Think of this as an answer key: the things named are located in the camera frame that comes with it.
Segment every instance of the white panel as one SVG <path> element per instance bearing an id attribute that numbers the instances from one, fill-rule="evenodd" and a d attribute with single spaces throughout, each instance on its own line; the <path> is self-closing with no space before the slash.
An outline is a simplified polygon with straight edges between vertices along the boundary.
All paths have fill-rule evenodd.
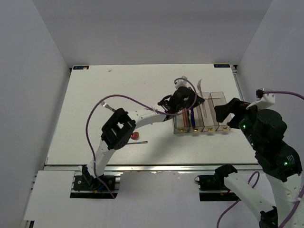
<path id="1" fill-rule="evenodd" d="M 248 101 L 255 90 L 293 91 L 304 95 L 304 1 L 274 0 L 245 52 L 239 66 L 239 83 Z M 272 109 L 287 123 L 284 140 L 304 162 L 304 101 L 290 95 L 276 95 Z"/>
<path id="2" fill-rule="evenodd" d="M 0 6 L 0 227 L 20 227 L 69 70 L 31 0 Z"/>
<path id="3" fill-rule="evenodd" d="M 47 164 L 87 164 L 92 159 L 85 135 L 87 117 L 103 97 L 123 94 L 155 105 L 174 93 L 174 79 L 185 75 L 196 86 L 202 78 L 204 92 L 222 91 L 227 101 L 239 97 L 230 68 L 213 65 L 119 65 L 90 66 L 73 70 L 64 105 L 49 151 Z M 123 98 L 107 103 L 126 111 L 142 109 Z M 101 128 L 112 115 L 100 106 L 91 119 L 89 136 L 94 148 L 100 142 Z M 227 133 L 173 134 L 172 121 L 138 129 L 139 141 L 115 152 L 109 164 L 222 164 L 256 163 L 254 151 L 240 130 Z"/>
<path id="4" fill-rule="evenodd" d="M 271 0 L 34 0 L 66 62 L 237 64 Z"/>
<path id="5" fill-rule="evenodd" d="M 116 199 L 70 199 L 74 172 L 40 171 L 25 219 L 34 228 L 183 228 L 215 227 L 231 202 L 200 202 L 196 174 L 172 172 L 124 173 Z M 242 174 L 248 179 L 250 174 Z M 264 174 L 257 191 L 274 202 Z M 257 228 L 250 210 L 238 203 L 224 216 L 220 227 Z"/>

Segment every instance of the fork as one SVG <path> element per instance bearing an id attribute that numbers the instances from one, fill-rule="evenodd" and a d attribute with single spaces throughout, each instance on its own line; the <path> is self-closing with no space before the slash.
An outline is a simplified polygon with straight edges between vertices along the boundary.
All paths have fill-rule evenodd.
<path id="1" fill-rule="evenodd" d="M 100 103 L 100 105 L 102 105 L 103 107 L 105 107 L 105 108 L 111 110 L 112 112 L 115 112 L 115 111 L 116 111 L 115 109 L 113 109 L 110 105 L 108 105 L 108 104 L 107 104 L 106 102 L 104 102 L 104 101 L 102 101 L 102 102 Z"/>
<path id="2" fill-rule="evenodd" d="M 202 93 L 202 91 L 201 91 L 200 83 L 201 83 L 201 79 L 200 79 L 199 82 L 198 82 L 197 88 L 198 88 L 198 90 L 199 90 L 200 97 L 201 97 L 201 98 L 204 98 L 204 97 L 203 97 L 203 93 Z M 206 112 L 205 102 L 202 103 L 202 107 L 203 107 L 204 117 L 207 118 L 207 112 Z"/>

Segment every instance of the gray wall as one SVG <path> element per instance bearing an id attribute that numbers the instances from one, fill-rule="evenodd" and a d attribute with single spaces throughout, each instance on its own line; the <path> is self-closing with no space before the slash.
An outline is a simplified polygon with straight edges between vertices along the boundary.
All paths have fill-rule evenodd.
<path id="1" fill-rule="evenodd" d="M 0 7 L 0 227 L 19 228 L 69 71 L 31 0 Z"/>
<path id="2" fill-rule="evenodd" d="M 254 101 L 255 90 L 266 87 L 304 95 L 304 1 L 274 0 L 238 66 L 244 98 Z M 273 106 L 287 123 L 285 141 L 304 165 L 304 101 L 276 95 Z"/>
<path id="3" fill-rule="evenodd" d="M 272 0 L 33 0 L 76 64 L 239 63 Z"/>

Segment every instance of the purple cable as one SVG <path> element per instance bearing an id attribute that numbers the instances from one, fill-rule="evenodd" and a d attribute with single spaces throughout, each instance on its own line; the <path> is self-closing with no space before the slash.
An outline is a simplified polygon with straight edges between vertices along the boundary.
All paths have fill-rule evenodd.
<path id="1" fill-rule="evenodd" d="M 301 94 L 297 94 L 297 93 L 289 92 L 289 91 L 264 91 L 264 94 L 288 94 L 288 95 L 297 96 L 304 100 L 304 96 L 302 96 Z M 302 189 L 299 193 L 299 198 L 302 198 L 303 195 L 304 195 L 304 185 L 302 186 Z M 294 215 L 295 211 L 298 209 L 299 204 L 300 204 L 300 201 L 297 201 L 294 203 L 294 207 L 291 209 L 290 213 L 286 216 L 286 218 L 283 220 L 283 222 L 278 226 L 278 228 L 283 228 L 286 225 L 286 223 L 291 219 L 291 217 Z"/>
<path id="2" fill-rule="evenodd" d="M 139 104 L 139 105 L 145 107 L 146 109 L 151 110 L 151 111 L 154 111 L 154 112 L 156 112 L 156 113 L 158 113 L 158 114 L 177 116 L 177 115 L 181 115 L 181 114 L 183 114 L 183 113 L 187 113 L 188 110 L 190 110 L 190 109 L 194 106 L 194 104 L 195 104 L 195 102 L 196 102 L 196 99 L 197 99 L 197 94 L 196 94 L 195 86 L 194 86 L 190 81 L 188 81 L 188 80 L 185 79 L 185 78 L 176 78 L 176 79 L 174 80 L 174 82 L 177 81 L 177 80 L 184 80 L 184 81 L 188 82 L 188 83 L 192 86 L 193 91 L 194 91 L 194 94 L 195 94 L 194 101 L 193 101 L 192 105 L 191 105 L 188 109 L 186 109 L 184 112 L 181 112 L 181 113 L 174 113 L 174 114 L 164 113 L 164 112 L 155 110 L 155 109 L 153 109 L 153 108 L 151 108 L 151 107 L 149 107 L 149 106 L 147 106 L 147 105 L 145 105 L 145 104 L 143 104 L 143 103 L 141 103 L 141 102 L 139 102 L 139 101 L 136 101 L 136 100 L 134 100 L 134 99 L 131 98 L 131 97 L 128 97 L 128 96 L 125 96 L 125 95 L 119 95 L 119 94 L 114 94 L 114 95 L 109 95 L 109 96 L 104 97 L 103 99 L 101 99 L 100 101 L 98 101 L 97 104 L 95 104 L 94 108 L 93 108 L 92 111 L 90 112 L 90 115 L 88 116 L 87 121 L 86 121 L 86 125 L 85 125 L 85 135 L 86 135 L 87 142 L 88 142 L 88 144 L 89 144 L 89 146 L 90 146 L 90 149 L 91 149 L 91 151 L 92 151 L 92 154 L 93 154 L 93 161 L 94 161 L 94 162 L 93 162 L 93 171 L 94 171 L 94 175 L 95 175 L 95 177 L 97 178 L 97 180 L 99 180 L 99 181 L 106 187 L 106 189 L 109 191 L 109 193 L 111 194 L 111 196 L 112 196 L 113 199 L 115 199 L 115 196 L 113 195 L 112 191 L 109 189 L 109 187 L 106 185 L 106 183 L 105 183 L 102 179 L 100 179 L 100 178 L 97 176 L 97 173 L 96 173 L 96 155 L 95 155 L 94 148 L 93 148 L 93 146 L 92 146 L 92 144 L 91 144 L 91 140 L 90 140 L 90 138 L 89 138 L 89 130 L 88 130 L 88 128 L 89 128 L 89 123 L 90 123 L 91 117 L 92 117 L 92 115 L 93 115 L 95 109 L 96 109 L 96 108 L 100 105 L 100 103 L 102 103 L 104 100 L 106 100 L 106 99 L 108 99 L 108 98 L 110 98 L 110 97 L 118 96 L 118 97 L 123 97 L 123 98 L 129 99 L 129 100 L 131 100 L 131 101 L 134 101 L 135 103 L 137 103 L 137 104 Z"/>
<path id="3" fill-rule="evenodd" d="M 252 178 L 254 177 L 254 175 L 257 174 L 257 178 L 256 178 L 256 182 L 253 184 L 252 188 L 254 188 L 257 185 L 258 180 L 260 179 L 260 173 L 259 171 L 255 171 L 248 179 L 248 184 L 251 182 Z M 221 219 L 223 218 L 223 216 L 230 210 L 232 209 L 235 205 L 237 205 L 241 200 L 238 199 L 237 201 L 235 201 L 230 207 L 228 207 L 218 218 L 218 222 L 217 222 L 217 228 L 219 228 L 219 223 L 221 221 Z"/>

